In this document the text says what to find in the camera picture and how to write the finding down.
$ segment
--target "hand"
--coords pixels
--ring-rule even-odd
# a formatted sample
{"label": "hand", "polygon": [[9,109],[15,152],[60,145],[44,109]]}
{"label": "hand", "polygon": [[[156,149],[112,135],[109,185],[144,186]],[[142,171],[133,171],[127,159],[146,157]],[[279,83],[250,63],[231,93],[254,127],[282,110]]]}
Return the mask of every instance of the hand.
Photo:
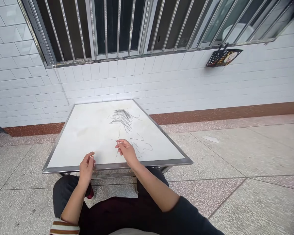
{"label": "hand", "polygon": [[133,146],[127,140],[125,139],[117,140],[117,145],[115,146],[115,148],[119,148],[118,152],[120,153],[121,156],[122,155],[124,156],[129,167],[132,168],[137,163],[139,163]]}
{"label": "hand", "polygon": [[94,160],[94,156],[92,156],[94,154],[94,152],[86,154],[81,164],[79,165],[78,184],[80,184],[85,190],[87,190],[87,187],[92,177],[92,170],[95,167],[96,161]]}

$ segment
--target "dark pants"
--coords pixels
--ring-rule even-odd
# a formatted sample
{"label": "dark pants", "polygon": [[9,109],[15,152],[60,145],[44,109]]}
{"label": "dark pants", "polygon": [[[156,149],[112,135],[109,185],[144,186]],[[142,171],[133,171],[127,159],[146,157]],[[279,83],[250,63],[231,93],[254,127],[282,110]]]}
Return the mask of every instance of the dark pants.
{"label": "dark pants", "polygon": [[[161,171],[154,167],[147,169],[169,186]],[[67,175],[60,178],[53,188],[53,207],[57,218],[62,214],[69,198],[77,186],[78,177]],[[80,235],[110,234],[121,228],[136,228],[143,231],[166,234],[162,212],[143,185],[137,180],[138,198],[111,197],[88,208],[83,202],[79,226]]]}

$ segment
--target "wall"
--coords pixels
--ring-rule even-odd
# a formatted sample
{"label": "wall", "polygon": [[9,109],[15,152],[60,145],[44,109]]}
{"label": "wall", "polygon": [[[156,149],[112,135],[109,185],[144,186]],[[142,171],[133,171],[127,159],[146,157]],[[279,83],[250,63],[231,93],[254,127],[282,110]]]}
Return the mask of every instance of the wall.
{"label": "wall", "polygon": [[15,0],[0,0],[0,126],[65,122],[73,104],[135,99],[149,114],[294,101],[294,21],[272,43],[46,70]]}

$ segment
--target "white paper scrap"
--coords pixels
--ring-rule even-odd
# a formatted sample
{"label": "white paper scrap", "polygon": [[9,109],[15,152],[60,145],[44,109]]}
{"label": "white paper scrap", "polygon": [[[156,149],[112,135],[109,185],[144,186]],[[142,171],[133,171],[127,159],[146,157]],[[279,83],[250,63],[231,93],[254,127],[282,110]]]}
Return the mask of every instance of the white paper scrap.
{"label": "white paper scrap", "polygon": [[219,143],[219,141],[215,137],[209,137],[209,136],[204,135],[202,138],[206,139],[206,140],[210,140],[210,141],[215,142],[215,143]]}

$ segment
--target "striped sleeve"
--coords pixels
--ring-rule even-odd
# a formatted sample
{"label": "striped sleeve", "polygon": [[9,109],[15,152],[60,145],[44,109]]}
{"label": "striped sleeve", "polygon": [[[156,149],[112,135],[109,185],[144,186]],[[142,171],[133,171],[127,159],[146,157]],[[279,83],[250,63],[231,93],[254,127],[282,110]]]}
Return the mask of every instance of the striped sleeve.
{"label": "striped sleeve", "polygon": [[59,235],[59,234],[66,234],[66,235],[79,234],[79,226],[75,226],[73,224],[70,224],[61,219],[56,218],[53,221],[52,227],[50,229],[50,235]]}

